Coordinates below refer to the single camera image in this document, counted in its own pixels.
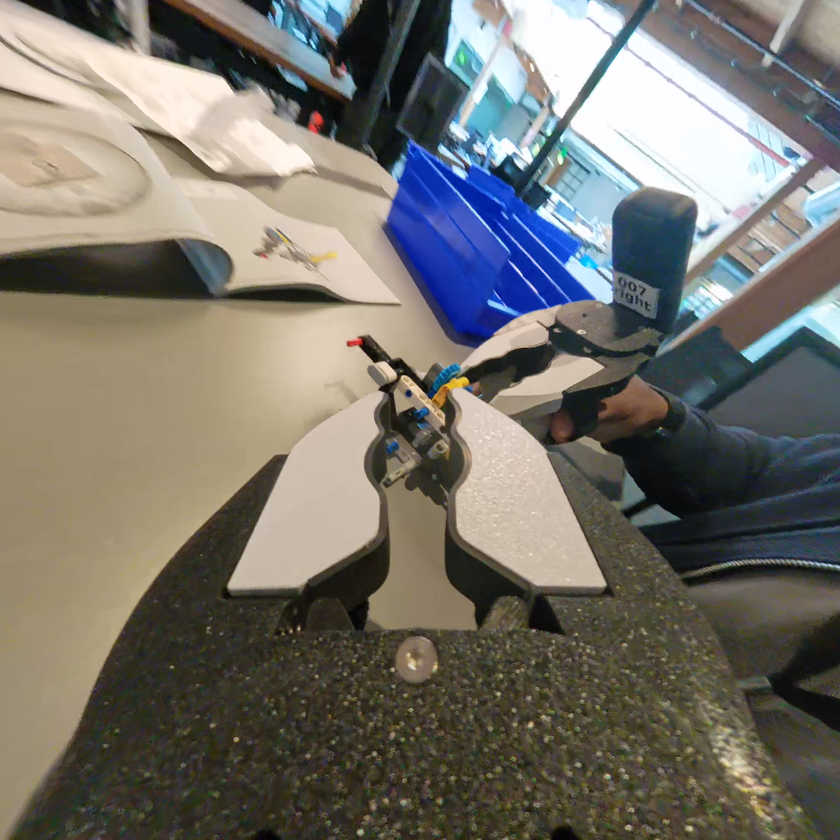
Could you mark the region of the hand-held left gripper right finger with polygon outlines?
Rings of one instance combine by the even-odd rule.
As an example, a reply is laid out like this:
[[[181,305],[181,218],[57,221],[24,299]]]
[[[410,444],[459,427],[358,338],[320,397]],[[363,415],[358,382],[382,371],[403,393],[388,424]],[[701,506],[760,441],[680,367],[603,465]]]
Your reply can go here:
[[[607,582],[549,453],[519,423],[458,388],[449,429],[463,467],[447,535],[525,597],[601,595]]]

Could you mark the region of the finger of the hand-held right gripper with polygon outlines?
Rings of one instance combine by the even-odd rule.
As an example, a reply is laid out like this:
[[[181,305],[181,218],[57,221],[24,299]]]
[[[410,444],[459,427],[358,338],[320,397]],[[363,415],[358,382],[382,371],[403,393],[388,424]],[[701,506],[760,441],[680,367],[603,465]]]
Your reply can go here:
[[[459,375],[480,389],[508,389],[542,373],[557,354],[550,330],[560,310],[555,306],[513,319],[473,351]]]
[[[560,410],[563,393],[604,366],[584,358],[554,358],[539,374],[501,390],[489,404],[521,425],[538,441],[550,437],[551,416]]]

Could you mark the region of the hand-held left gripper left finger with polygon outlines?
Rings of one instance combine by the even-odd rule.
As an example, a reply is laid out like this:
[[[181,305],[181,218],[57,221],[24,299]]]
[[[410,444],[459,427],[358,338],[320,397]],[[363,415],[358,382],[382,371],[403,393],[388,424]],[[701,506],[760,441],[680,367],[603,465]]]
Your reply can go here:
[[[228,580],[230,596],[363,601],[382,586],[390,408],[383,392],[366,395],[295,444]]]

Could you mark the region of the blue plastic bin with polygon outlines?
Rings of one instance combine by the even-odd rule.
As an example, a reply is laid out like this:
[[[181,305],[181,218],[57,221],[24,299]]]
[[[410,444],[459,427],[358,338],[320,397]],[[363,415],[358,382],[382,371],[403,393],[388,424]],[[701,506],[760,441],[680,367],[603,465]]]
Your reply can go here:
[[[497,231],[501,205],[410,143],[386,223],[456,333],[476,339],[540,300]]]
[[[595,299],[569,267],[576,239],[477,166],[469,169],[464,188],[469,204],[508,252],[489,298],[511,312],[497,317],[500,326],[526,312]]]

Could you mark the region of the partly built lego model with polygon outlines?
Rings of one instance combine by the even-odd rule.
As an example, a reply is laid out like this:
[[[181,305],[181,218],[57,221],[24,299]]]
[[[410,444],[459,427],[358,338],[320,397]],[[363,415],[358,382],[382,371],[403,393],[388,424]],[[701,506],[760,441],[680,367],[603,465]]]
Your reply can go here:
[[[436,363],[427,372],[418,373],[402,358],[387,353],[370,335],[352,337],[346,345],[364,353],[369,377],[387,396],[381,446],[383,487],[404,484],[445,508],[464,465],[461,456],[453,456],[450,428],[454,416],[448,408],[449,397],[458,389],[470,393],[480,389],[463,375],[458,364]]]

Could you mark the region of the lego instruction booklet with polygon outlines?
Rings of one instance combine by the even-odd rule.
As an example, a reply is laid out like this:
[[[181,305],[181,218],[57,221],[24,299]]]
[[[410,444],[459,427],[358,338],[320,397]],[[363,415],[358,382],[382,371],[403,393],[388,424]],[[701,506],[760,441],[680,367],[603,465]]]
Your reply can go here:
[[[3,291],[399,303],[337,229],[239,185],[169,173],[124,122],[13,99],[1,127]]]

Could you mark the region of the person's right forearm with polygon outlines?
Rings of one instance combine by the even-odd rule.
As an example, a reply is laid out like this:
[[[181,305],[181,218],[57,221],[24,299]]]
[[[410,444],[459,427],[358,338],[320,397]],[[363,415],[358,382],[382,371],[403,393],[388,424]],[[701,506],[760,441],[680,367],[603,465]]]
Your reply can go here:
[[[670,439],[652,432],[605,445],[645,496],[669,513],[685,518],[838,485],[838,435],[762,436],[719,425],[684,404],[686,422]]]

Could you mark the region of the black wristwatch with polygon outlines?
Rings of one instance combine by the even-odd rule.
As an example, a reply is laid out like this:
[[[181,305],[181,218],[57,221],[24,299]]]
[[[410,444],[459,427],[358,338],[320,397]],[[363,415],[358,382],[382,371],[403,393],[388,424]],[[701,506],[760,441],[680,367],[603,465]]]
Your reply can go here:
[[[653,432],[653,438],[657,440],[670,439],[679,432],[686,422],[686,405],[675,395],[671,395],[659,389],[655,390],[656,393],[659,394],[665,401],[667,412],[658,422],[658,425]]]

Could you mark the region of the dark screen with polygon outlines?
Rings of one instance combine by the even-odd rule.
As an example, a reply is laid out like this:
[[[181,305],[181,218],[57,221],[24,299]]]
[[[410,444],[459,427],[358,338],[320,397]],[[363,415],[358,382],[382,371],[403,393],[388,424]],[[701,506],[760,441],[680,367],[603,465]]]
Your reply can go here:
[[[839,349],[798,329],[701,408],[721,425],[767,437],[839,434]]]

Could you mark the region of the person's dark blue jacket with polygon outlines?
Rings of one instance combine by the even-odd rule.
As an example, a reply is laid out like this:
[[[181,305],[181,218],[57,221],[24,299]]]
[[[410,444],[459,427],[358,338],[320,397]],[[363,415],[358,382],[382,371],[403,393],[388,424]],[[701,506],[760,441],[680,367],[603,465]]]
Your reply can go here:
[[[746,571],[839,572],[838,485],[640,530],[691,585]]]

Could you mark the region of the black monitor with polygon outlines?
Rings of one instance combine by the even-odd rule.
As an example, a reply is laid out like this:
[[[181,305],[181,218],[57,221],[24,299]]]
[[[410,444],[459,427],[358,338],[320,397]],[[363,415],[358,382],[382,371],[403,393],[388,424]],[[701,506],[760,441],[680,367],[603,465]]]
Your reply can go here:
[[[395,129],[435,153],[469,94],[469,84],[440,59],[427,54],[400,111]]]

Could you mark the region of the black pole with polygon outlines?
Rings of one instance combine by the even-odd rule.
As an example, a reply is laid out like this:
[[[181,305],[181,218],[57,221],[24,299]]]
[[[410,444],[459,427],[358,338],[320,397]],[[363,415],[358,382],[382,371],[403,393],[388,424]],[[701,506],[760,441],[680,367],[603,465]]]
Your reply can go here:
[[[643,23],[646,16],[648,16],[652,10],[656,9],[657,5],[658,1],[639,2],[632,15],[626,20],[624,26],[612,39],[610,46],[597,62],[591,74],[588,78],[586,78],[583,86],[576,94],[570,106],[558,120],[554,131],[552,131],[540,152],[516,180],[513,188],[519,198],[524,198],[525,193],[527,193],[532,187],[532,184],[537,180],[543,165],[562,141],[563,136],[567,129],[571,126],[571,122],[574,117],[585,105],[587,99],[592,95],[593,91],[602,81],[615,58],[627,45],[627,42]]]

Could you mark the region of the person's grey trousers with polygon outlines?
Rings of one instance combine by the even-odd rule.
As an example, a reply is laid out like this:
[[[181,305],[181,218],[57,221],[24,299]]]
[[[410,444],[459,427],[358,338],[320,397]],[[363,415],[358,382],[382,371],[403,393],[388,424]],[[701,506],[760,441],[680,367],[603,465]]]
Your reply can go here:
[[[743,564],[682,581],[737,679],[783,678],[838,696],[837,570]]]

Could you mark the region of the crumpled white paper bag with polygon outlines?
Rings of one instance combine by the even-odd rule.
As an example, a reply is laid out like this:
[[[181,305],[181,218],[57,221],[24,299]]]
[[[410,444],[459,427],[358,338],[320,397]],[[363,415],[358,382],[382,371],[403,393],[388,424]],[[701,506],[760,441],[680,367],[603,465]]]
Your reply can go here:
[[[218,174],[287,177],[316,170],[305,150],[264,124],[273,101],[260,88],[236,92],[213,73],[121,48],[93,51],[82,61]]]

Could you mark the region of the wooden table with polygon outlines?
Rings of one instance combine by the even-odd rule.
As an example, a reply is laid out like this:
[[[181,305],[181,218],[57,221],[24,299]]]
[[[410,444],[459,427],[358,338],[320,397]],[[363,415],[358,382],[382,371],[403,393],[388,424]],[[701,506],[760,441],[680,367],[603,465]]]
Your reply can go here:
[[[351,102],[355,85],[348,75],[332,74],[327,57],[294,35],[274,26],[266,16],[240,1],[168,1],[168,6],[195,19],[252,56],[283,67],[310,88],[341,103]]]

